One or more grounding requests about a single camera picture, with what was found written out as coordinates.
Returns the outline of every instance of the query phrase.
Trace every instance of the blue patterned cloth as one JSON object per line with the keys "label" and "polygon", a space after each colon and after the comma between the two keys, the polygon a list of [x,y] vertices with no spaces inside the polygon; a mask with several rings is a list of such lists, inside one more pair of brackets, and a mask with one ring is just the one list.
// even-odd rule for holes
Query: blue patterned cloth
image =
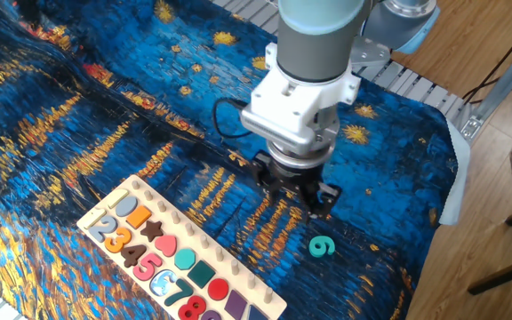
{"label": "blue patterned cloth", "polygon": [[[138,174],[278,292],[283,319],[405,318],[457,171],[445,119],[363,81],[324,170],[343,194],[306,225],[252,181],[263,139],[211,123],[216,99],[249,99],[273,41],[204,0],[0,0],[0,295],[37,319],[168,318],[76,230]],[[244,130],[233,108],[220,122]],[[309,254],[319,235],[333,256]]]}

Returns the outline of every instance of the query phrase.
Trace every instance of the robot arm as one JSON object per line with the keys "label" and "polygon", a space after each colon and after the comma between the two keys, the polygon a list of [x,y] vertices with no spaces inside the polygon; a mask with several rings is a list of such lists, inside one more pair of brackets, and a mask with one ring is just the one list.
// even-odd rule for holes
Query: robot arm
{"label": "robot arm", "polygon": [[326,216],[340,195],[321,172],[340,128],[337,105],[358,94],[350,60],[355,36],[362,30],[411,50],[420,42],[409,43],[412,35],[427,33],[436,10],[436,0],[375,1],[280,0],[277,44],[266,47],[269,72],[241,112],[243,126],[268,141],[269,154],[252,160],[256,182],[272,199],[281,189],[298,194],[312,218]]}

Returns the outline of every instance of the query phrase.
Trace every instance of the red circle shape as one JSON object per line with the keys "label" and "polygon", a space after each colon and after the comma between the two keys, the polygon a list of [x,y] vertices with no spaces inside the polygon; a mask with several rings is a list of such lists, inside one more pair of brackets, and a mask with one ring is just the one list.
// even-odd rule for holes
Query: red circle shape
{"label": "red circle shape", "polygon": [[209,283],[209,297],[215,301],[227,298],[228,283],[224,279],[214,279]]}

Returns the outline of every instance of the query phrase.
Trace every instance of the star shape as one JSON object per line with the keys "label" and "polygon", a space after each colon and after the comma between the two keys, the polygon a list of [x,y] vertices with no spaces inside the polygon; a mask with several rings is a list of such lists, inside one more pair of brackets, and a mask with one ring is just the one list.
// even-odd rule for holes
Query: star shape
{"label": "star shape", "polygon": [[164,232],[161,231],[161,221],[151,222],[148,220],[148,222],[146,222],[146,227],[141,230],[140,234],[142,236],[146,236],[149,242],[152,242],[156,236],[162,236]]}

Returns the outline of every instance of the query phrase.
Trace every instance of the wooden floor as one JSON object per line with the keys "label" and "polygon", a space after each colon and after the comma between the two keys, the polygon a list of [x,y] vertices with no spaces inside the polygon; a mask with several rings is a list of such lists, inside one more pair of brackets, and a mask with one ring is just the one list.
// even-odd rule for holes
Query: wooden floor
{"label": "wooden floor", "polygon": [[[438,3],[451,24],[442,19],[440,29],[420,52],[397,58],[435,83],[463,94],[512,45],[512,0]],[[468,30],[460,31],[464,24]],[[512,93],[472,146],[460,223],[437,230],[408,319],[512,320],[512,282],[475,297],[466,292],[470,283],[512,264],[512,228],[503,223],[512,213],[510,149]]]}

